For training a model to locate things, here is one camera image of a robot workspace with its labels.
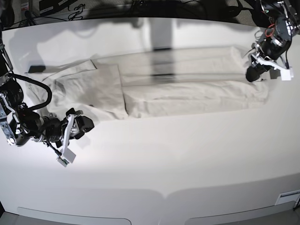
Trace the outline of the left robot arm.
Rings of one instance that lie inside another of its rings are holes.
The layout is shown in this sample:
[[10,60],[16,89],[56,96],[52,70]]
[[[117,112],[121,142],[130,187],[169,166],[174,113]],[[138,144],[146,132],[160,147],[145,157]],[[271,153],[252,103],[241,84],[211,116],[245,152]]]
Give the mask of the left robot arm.
[[290,81],[294,78],[293,68],[282,55],[287,55],[293,37],[300,32],[297,3],[288,0],[258,0],[255,7],[268,18],[270,25],[252,45],[254,52],[249,56],[250,66],[246,71],[246,79],[248,82],[258,81],[263,73],[274,69],[279,71],[282,81]]

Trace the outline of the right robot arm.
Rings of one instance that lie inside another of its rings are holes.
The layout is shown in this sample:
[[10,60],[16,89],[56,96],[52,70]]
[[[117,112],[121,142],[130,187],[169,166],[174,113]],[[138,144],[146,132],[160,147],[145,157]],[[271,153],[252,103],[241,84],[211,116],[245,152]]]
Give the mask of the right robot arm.
[[[24,93],[18,80],[36,85],[46,91],[46,100],[28,107],[24,102]],[[80,139],[94,128],[92,119],[83,115],[82,111],[71,108],[60,120],[54,115],[41,116],[38,110],[50,104],[52,92],[50,88],[31,78],[17,75],[5,50],[0,44],[0,128],[8,144],[23,146],[28,140],[45,143],[51,146],[63,145],[64,136],[70,140]]]

